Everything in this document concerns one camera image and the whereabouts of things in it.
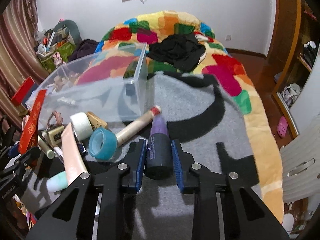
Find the red tea packet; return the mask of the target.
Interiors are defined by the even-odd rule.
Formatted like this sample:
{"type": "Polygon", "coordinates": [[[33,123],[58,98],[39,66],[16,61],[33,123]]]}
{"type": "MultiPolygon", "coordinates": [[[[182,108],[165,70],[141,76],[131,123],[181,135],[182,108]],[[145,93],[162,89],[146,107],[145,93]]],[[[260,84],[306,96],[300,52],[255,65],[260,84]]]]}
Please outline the red tea packet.
{"type": "Polygon", "coordinates": [[[38,92],[27,124],[22,131],[18,147],[18,151],[21,155],[26,154],[31,148],[37,146],[39,115],[44,102],[44,98],[46,97],[46,91],[46,89],[42,89],[38,92]]]}

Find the white ointment tube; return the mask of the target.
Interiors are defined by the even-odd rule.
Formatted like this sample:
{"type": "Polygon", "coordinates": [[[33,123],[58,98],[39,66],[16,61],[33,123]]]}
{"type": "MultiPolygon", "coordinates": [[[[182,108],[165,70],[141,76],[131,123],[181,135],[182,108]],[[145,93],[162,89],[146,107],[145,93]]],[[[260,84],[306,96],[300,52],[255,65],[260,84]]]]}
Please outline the white ointment tube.
{"type": "Polygon", "coordinates": [[[37,144],[48,159],[53,159],[55,157],[54,151],[46,144],[46,142],[39,135],[37,136],[37,144]]]}

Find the purple black bottle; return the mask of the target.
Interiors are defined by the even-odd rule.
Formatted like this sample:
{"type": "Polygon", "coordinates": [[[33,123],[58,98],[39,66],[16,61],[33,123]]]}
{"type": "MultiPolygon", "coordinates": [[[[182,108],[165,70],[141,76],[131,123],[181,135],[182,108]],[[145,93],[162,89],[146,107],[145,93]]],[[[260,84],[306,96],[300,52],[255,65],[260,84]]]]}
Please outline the purple black bottle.
{"type": "Polygon", "coordinates": [[[167,179],[173,173],[171,140],[167,122],[161,114],[152,121],[144,173],[153,180],[167,179]]]}

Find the beige tube red cap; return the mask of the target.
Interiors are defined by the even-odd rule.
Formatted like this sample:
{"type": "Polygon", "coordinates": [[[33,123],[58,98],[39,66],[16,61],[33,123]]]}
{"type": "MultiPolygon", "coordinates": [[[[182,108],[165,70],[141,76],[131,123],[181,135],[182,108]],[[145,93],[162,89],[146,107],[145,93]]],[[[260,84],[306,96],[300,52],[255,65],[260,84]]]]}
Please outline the beige tube red cap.
{"type": "Polygon", "coordinates": [[[162,109],[160,106],[154,106],[142,116],[128,124],[124,129],[116,134],[117,145],[120,147],[135,136],[139,131],[146,127],[155,116],[161,114],[162,109]]]}

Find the mint green bottle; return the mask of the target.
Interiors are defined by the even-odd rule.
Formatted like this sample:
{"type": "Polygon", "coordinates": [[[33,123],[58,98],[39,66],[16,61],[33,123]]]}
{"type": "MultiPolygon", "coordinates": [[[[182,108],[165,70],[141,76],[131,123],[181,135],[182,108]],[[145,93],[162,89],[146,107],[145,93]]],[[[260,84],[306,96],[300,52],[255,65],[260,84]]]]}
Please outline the mint green bottle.
{"type": "Polygon", "coordinates": [[[46,182],[46,187],[49,192],[58,192],[68,187],[67,174],[62,171],[52,178],[49,178],[46,182]]]}

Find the blue tape roll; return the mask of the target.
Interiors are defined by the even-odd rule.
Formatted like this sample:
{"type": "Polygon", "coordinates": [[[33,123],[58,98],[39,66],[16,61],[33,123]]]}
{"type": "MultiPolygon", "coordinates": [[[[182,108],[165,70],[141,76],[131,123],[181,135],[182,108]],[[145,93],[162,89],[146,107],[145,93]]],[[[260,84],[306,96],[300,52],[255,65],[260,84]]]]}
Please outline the blue tape roll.
{"type": "Polygon", "coordinates": [[[88,152],[95,159],[108,160],[116,152],[117,144],[117,137],[114,133],[99,127],[90,136],[88,152]]]}

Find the pink cosmetic tube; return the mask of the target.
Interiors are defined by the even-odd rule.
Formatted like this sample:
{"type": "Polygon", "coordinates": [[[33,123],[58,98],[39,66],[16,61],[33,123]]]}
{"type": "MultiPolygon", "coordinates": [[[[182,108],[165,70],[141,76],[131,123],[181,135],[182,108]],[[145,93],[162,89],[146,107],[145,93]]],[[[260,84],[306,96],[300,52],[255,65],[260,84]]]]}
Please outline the pink cosmetic tube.
{"type": "Polygon", "coordinates": [[[75,136],[73,134],[72,124],[69,123],[62,135],[62,152],[65,172],[67,176],[68,186],[80,176],[80,174],[87,172],[83,159],[77,147],[75,136]]]}

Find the white bandage roll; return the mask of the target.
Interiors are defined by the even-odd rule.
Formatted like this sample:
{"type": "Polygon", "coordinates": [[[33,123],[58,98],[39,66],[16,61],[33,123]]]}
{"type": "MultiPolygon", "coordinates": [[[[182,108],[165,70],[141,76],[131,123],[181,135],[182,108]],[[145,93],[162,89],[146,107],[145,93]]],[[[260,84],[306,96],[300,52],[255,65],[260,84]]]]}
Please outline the white bandage roll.
{"type": "Polygon", "coordinates": [[[70,116],[73,131],[79,141],[89,138],[93,129],[91,123],[84,112],[79,112],[70,116]]]}

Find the gold eraser box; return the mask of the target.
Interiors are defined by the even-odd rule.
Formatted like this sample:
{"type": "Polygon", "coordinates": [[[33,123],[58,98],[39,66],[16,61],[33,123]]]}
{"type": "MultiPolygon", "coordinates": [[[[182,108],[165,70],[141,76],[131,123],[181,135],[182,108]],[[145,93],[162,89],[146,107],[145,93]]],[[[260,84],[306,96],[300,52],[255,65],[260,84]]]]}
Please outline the gold eraser box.
{"type": "Polygon", "coordinates": [[[104,121],[103,119],[99,118],[93,112],[88,111],[86,113],[86,115],[87,115],[87,117],[89,119],[89,122],[91,123],[91,126],[92,126],[93,130],[96,130],[96,129],[100,128],[100,127],[104,128],[104,129],[107,129],[107,127],[108,127],[107,122],[104,121]]]}

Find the clear plastic storage box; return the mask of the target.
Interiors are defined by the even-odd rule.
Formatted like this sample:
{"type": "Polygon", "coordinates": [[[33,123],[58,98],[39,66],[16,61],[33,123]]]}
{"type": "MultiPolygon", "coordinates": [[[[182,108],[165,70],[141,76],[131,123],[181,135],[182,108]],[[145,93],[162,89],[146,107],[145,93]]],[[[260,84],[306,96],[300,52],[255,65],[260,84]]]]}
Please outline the clear plastic storage box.
{"type": "Polygon", "coordinates": [[[146,109],[147,47],[116,46],[61,64],[31,93],[26,106],[31,109],[44,89],[40,127],[52,111],[61,113],[65,124],[79,112],[92,112],[106,122],[135,120],[146,109]]]}

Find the pink striped curtain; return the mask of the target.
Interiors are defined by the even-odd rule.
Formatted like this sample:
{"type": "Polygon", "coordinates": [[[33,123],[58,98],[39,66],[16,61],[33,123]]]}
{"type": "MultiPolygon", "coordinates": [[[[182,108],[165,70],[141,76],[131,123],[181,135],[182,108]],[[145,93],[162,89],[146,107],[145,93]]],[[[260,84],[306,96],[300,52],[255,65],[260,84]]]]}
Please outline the pink striped curtain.
{"type": "Polygon", "coordinates": [[[34,51],[37,24],[36,0],[11,0],[1,14],[1,115],[16,127],[22,119],[10,99],[26,78],[41,83],[48,76],[34,51]]]}

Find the pink rabbit toy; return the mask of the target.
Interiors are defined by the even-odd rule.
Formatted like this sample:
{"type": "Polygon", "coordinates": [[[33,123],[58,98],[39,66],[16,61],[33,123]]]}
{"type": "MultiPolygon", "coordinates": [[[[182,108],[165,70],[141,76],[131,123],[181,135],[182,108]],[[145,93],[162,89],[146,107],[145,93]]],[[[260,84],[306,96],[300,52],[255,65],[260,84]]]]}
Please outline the pink rabbit toy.
{"type": "Polygon", "coordinates": [[[58,67],[61,64],[63,64],[63,59],[59,52],[56,52],[55,54],[53,54],[53,61],[54,61],[55,67],[58,67]]]}

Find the pink croc shoe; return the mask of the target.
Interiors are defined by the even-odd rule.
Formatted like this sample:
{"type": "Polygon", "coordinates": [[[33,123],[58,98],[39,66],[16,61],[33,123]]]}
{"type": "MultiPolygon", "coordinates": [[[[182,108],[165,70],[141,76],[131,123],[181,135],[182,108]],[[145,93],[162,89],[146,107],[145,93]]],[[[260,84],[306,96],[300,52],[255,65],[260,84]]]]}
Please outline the pink croc shoe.
{"type": "Polygon", "coordinates": [[[285,116],[281,116],[277,124],[277,133],[281,138],[284,138],[287,133],[288,123],[285,116]]]}

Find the colourful patchwork quilt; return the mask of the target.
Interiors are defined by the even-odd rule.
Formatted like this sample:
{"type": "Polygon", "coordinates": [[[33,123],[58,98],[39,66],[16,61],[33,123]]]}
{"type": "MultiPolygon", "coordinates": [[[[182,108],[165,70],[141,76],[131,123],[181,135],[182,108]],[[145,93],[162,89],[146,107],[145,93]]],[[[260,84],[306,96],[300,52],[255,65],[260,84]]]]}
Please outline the colourful patchwork quilt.
{"type": "Polygon", "coordinates": [[[146,43],[149,52],[169,35],[191,33],[206,48],[192,72],[147,56],[148,102],[161,106],[171,138],[196,162],[216,173],[236,172],[283,220],[283,167],[262,100],[210,26],[186,12],[139,15],[110,29],[97,51],[146,43]]]}

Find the grey neck pillow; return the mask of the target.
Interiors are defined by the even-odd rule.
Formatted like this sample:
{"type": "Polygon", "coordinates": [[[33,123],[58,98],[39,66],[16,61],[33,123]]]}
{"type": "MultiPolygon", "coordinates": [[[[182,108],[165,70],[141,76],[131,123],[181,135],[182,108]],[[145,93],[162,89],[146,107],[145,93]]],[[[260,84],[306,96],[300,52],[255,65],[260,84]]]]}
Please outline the grey neck pillow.
{"type": "Polygon", "coordinates": [[[59,32],[60,30],[64,31],[67,28],[68,31],[65,33],[69,33],[75,45],[78,45],[82,39],[80,36],[80,31],[78,29],[77,24],[72,20],[63,20],[60,21],[54,28],[53,31],[59,32]]]}

